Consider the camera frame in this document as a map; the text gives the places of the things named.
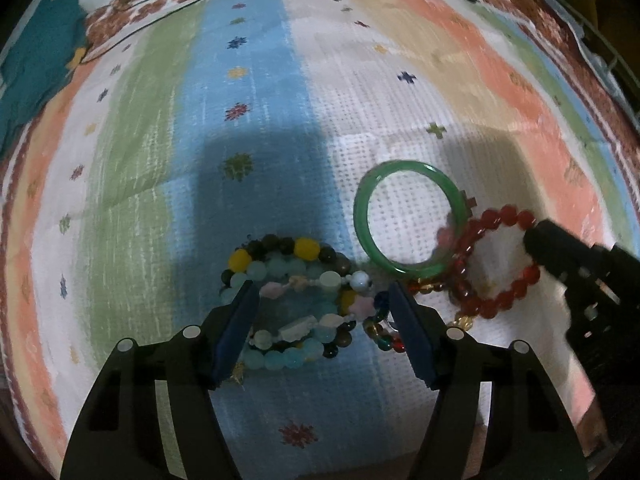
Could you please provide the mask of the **green jade bangle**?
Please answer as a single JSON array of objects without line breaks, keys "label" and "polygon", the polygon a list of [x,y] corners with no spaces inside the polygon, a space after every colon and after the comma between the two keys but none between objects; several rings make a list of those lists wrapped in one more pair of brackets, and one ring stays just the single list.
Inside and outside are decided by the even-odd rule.
[{"label": "green jade bangle", "polygon": [[470,217],[454,181],[417,160],[389,160],[369,169],[352,208],[355,234],[370,263],[398,278],[445,274]]}]

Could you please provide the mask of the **striped colourful mat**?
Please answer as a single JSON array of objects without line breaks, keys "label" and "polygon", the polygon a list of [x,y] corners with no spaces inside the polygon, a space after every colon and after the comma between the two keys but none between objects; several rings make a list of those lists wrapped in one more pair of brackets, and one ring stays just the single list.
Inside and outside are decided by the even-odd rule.
[{"label": "striped colourful mat", "polygon": [[390,323],[357,186],[426,162],[487,231],[459,261],[490,344],[528,340],[574,425],[593,399],[562,292],[526,256],[550,218],[639,249],[639,128],[546,0],[113,0],[68,83],[1,156],[1,348],[18,431],[61,474],[119,339],[168,339],[249,278],[266,298],[212,395],[240,473],[394,476],[435,403]]}]

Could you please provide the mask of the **teal cloth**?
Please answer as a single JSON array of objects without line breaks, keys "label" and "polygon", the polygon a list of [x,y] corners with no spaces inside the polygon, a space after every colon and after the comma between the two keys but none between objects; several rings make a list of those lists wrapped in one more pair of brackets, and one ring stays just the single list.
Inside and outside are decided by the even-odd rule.
[{"label": "teal cloth", "polygon": [[70,79],[70,62],[87,47],[79,0],[40,0],[1,64],[1,151]]}]

